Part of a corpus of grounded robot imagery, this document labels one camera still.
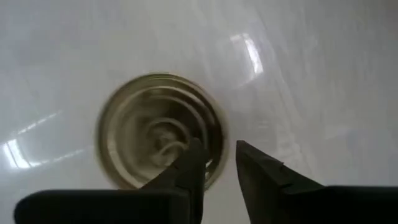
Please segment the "blue Wild Planet tuna can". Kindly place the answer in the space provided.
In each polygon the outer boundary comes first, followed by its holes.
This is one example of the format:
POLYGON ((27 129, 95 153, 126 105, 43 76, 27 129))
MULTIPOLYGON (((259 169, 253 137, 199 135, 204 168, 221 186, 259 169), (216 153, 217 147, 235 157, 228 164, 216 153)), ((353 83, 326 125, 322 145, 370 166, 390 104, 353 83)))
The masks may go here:
POLYGON ((229 153, 228 124, 216 99, 194 81, 167 72, 138 76, 117 88, 96 124, 96 154, 119 189, 139 189, 166 170, 197 138, 209 157, 205 188, 229 153))

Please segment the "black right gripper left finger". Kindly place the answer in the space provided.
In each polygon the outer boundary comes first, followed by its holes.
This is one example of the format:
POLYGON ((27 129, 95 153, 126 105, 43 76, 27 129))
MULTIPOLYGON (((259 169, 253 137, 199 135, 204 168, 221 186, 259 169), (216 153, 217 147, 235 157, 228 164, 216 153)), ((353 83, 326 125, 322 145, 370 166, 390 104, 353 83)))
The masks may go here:
POLYGON ((136 190, 41 190, 19 200, 15 224, 200 224, 208 151, 198 139, 136 190))

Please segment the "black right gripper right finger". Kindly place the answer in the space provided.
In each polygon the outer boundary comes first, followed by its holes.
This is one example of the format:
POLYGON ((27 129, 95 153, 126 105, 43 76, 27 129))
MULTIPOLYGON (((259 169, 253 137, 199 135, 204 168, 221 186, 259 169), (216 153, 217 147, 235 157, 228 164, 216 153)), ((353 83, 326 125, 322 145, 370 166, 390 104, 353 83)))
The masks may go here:
POLYGON ((248 142, 236 142, 251 224, 398 224, 398 187, 322 185, 248 142))

